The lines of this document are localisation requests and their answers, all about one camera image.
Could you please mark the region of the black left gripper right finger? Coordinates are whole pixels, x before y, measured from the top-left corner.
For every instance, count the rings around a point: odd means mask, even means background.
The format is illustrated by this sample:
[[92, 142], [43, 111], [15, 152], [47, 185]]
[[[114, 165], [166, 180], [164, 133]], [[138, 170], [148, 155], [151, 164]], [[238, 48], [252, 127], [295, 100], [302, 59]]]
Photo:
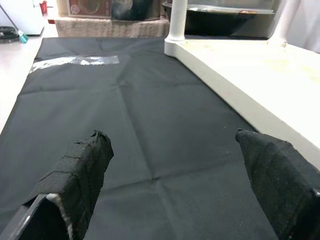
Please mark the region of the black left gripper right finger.
[[278, 240], [320, 240], [320, 171], [288, 141], [242, 129], [235, 139]]

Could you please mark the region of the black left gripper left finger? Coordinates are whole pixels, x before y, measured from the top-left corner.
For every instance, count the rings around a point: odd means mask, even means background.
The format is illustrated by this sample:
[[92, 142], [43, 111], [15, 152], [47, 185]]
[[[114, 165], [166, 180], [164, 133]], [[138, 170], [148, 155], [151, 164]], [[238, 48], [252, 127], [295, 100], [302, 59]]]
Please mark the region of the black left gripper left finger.
[[109, 137], [71, 144], [7, 224], [7, 240], [83, 240], [114, 156]]

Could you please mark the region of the black tablecloth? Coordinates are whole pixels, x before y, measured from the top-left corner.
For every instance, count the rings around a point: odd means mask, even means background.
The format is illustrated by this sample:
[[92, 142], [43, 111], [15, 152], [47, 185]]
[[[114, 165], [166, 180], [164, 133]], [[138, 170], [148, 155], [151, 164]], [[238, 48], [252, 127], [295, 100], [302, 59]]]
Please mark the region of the black tablecloth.
[[161, 38], [47, 38], [35, 57], [64, 64], [25, 80], [0, 135], [0, 232], [70, 144], [111, 140], [85, 240], [278, 240], [250, 185], [239, 129], [252, 127]]

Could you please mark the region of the white plastic table top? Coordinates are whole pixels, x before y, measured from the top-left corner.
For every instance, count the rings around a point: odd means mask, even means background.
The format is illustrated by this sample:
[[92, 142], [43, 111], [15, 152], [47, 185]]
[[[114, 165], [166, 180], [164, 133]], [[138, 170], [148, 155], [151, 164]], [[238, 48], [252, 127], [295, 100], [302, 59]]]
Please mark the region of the white plastic table top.
[[320, 170], [320, 54], [265, 40], [164, 42], [260, 133], [290, 142]]

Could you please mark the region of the crumpled clear tape piece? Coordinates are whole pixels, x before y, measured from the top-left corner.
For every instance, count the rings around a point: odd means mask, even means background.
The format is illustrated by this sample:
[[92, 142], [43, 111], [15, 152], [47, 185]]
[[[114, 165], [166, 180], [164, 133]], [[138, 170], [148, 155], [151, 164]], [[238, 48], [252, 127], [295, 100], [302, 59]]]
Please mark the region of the crumpled clear tape piece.
[[43, 70], [50, 67], [62, 66], [62, 65], [80, 65], [80, 66], [100, 66], [100, 65], [113, 65], [119, 64], [118, 56], [69, 56], [58, 57], [48, 60], [42, 60], [35, 62], [30, 68], [29, 74], [34, 73], [37, 70]]

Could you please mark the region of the patterned cloth covered bench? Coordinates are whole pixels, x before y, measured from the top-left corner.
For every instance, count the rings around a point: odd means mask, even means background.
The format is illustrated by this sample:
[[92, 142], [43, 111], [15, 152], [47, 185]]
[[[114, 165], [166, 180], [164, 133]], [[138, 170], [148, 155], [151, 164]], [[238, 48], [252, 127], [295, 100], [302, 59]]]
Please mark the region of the patterned cloth covered bench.
[[59, 17], [54, 20], [59, 37], [153, 38], [166, 37], [166, 18], [148, 21], [117, 21], [98, 18]]

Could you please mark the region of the white chest freezer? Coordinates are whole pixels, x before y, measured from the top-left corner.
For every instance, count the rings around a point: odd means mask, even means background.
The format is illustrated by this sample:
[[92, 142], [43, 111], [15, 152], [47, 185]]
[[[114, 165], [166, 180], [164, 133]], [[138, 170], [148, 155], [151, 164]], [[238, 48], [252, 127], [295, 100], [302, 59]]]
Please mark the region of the white chest freezer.
[[43, 0], [0, 0], [0, 5], [17, 28], [28, 36], [40, 36], [45, 26]]

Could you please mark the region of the clear bin with orange lid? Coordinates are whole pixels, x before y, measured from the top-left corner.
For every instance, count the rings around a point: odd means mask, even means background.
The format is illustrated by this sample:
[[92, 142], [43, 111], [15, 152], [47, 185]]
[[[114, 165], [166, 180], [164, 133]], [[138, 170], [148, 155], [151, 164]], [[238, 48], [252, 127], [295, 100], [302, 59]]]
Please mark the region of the clear bin with orange lid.
[[59, 14], [60, 17], [92, 18], [92, 17], [83, 17], [83, 16], [70, 15], [68, 1], [69, 0], [56, 0], [57, 8], [58, 8], [58, 14]]

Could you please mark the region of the brown printed carton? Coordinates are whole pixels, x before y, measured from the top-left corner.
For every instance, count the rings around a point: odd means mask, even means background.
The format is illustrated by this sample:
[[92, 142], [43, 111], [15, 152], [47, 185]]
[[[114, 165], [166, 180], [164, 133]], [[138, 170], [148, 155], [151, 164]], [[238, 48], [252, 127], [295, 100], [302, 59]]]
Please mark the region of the brown printed carton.
[[72, 16], [111, 18], [112, 0], [68, 0]]

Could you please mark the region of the shiny black plastic bag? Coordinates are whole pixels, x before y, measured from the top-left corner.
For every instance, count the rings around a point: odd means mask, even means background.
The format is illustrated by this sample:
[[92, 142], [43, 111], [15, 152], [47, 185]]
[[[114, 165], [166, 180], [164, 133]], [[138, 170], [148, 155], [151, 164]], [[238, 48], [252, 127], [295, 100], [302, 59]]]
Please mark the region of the shiny black plastic bag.
[[112, 0], [111, 19], [153, 21], [160, 18], [161, 0]]

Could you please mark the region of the long handled broom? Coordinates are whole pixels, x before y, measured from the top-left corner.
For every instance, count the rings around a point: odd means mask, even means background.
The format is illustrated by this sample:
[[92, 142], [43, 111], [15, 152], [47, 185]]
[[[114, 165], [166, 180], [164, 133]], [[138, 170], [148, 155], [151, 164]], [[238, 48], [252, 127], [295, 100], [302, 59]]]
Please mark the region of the long handled broom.
[[5, 11], [5, 9], [2, 7], [0, 4], [0, 9], [3, 11], [3, 13], [6, 15], [6, 17], [9, 19], [9, 21], [13, 24], [14, 28], [17, 30], [18, 36], [19, 36], [19, 41], [23, 44], [26, 44], [29, 40], [28, 36], [20, 30], [17, 25], [14, 23], [14, 21], [11, 19], [11, 17], [8, 15], [8, 13]]

